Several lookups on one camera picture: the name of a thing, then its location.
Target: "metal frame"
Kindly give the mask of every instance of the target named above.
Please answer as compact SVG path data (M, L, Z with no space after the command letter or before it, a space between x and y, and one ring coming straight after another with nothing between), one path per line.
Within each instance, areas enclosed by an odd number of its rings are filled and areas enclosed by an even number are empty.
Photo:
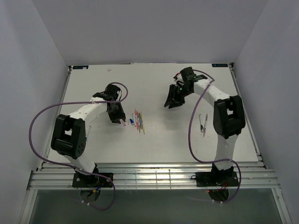
M240 94L239 87L236 82L236 77L231 64L229 64L232 78ZM68 76L65 80L65 86L62 92L61 100L63 101L66 92L66 87L71 74L69 69ZM61 107L57 108L57 113L60 113ZM266 169L260 156L260 151L254 137L251 124L247 118L245 110L245 118L249 126L249 132L256 148L258 162L240 162L239 166L242 172L242 189L272 189L272 193L284 224L291 223L287 212L285 202L281 195L280 185L277 180L275 171ZM44 145L43 156L48 157L50 150L51 130L47 136L48 141ZM74 171L71 168L49 164L41 161L38 171L32 173L23 211L20 218L21 224L27 224L30 221L37 192L40 189L75 189L71 187ZM98 164L101 172L113 172L114 184L117 190L160 190L160 189L207 189L206 187L196 187L196 182L191 180L191 176L195 172L210 171L211 165L199 163L174 163L174 164Z

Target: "black label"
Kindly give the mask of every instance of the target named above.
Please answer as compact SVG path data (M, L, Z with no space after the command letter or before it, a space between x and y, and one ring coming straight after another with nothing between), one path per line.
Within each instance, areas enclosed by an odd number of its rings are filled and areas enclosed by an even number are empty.
M88 69L88 65L74 65L73 69Z
M213 68L228 67L228 64L212 64Z

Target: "wall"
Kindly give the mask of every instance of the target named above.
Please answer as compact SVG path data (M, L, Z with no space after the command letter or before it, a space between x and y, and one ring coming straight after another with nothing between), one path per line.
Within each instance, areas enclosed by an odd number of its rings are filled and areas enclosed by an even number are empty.
M56 103L67 75L58 52L31 0L0 0L0 220L18 222L31 170L38 159L28 143L33 116ZM47 113L36 124L39 152L53 122Z
M299 2L269 1L235 63L237 82L263 159L277 171L299 223Z
M234 62L267 0L33 0L68 65Z

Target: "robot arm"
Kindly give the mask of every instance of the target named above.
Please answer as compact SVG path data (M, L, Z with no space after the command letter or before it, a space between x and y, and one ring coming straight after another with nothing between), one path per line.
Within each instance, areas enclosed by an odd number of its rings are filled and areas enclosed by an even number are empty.
M209 80L204 75L195 75L192 67L181 70L181 79L175 77L176 84L170 85L164 107L169 109L185 103L185 97L196 93L202 95ZM245 116L240 96L229 96L211 85L203 98L214 108L213 126L218 134L215 160L232 159L235 142L245 127ZM212 172L223 178L233 172L231 161L213 163Z
M120 91L120 88L116 85L109 84L104 92L94 94L90 101L116 101ZM92 103L69 115L60 114L56 118L51 148L79 169L90 173L98 173L96 164L86 156L84 151L90 124L104 112L108 112L113 123L120 124L121 119L126 120L126 115L120 103ZM78 172L87 185L94 186L98 182L95 176L80 173L80 170Z

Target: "white table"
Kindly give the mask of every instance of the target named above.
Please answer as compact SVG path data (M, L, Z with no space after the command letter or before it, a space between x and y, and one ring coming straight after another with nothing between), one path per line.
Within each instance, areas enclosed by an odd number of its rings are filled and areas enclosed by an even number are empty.
M90 65L86 70L72 70L64 102L88 101L96 92L104 91L110 82L121 82L129 89L128 98L122 102L126 116L131 117L136 108L143 112L146 127L145 134L139 133L134 126L112 124L107 113L101 114L91 125L85 148L87 156L95 163L195 162L188 149L187 135L190 116L199 96L186 97L181 107L164 108L174 75L189 66L213 76L214 85L220 90L229 95L237 94L229 68L213 68L211 64ZM81 106L63 106L61 113L69 114ZM200 133L200 113L202 122L208 113L205 138ZM214 159L216 146L213 108L203 100L192 125L192 148L199 159L207 161ZM49 159L68 162L54 150L50 150ZM258 160L247 125L236 142L233 159L239 162Z

